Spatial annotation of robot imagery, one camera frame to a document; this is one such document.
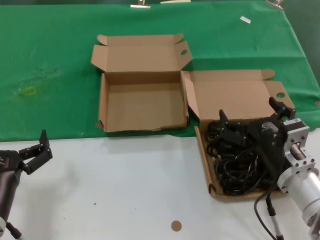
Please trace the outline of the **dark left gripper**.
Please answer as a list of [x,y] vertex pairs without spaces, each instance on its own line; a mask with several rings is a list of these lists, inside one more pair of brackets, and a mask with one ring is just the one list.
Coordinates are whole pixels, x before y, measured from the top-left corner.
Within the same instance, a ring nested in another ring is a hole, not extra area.
[[[30,159],[23,165],[24,159]],[[53,158],[47,131],[43,129],[39,143],[19,151],[0,151],[0,217],[7,221],[13,205],[22,171],[31,175]]]

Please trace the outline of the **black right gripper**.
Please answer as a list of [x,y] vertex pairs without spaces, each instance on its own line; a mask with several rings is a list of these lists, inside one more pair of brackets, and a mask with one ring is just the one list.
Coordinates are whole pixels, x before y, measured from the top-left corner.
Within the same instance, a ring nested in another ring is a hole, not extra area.
[[276,181],[282,174],[285,154],[284,136],[280,131],[279,123],[274,119],[293,120],[296,110],[282,101],[277,101],[274,97],[270,97],[268,103],[274,110],[270,117],[253,119],[247,123],[229,121],[225,112],[220,109],[218,136],[220,140],[229,144],[247,146],[248,135],[272,179]]

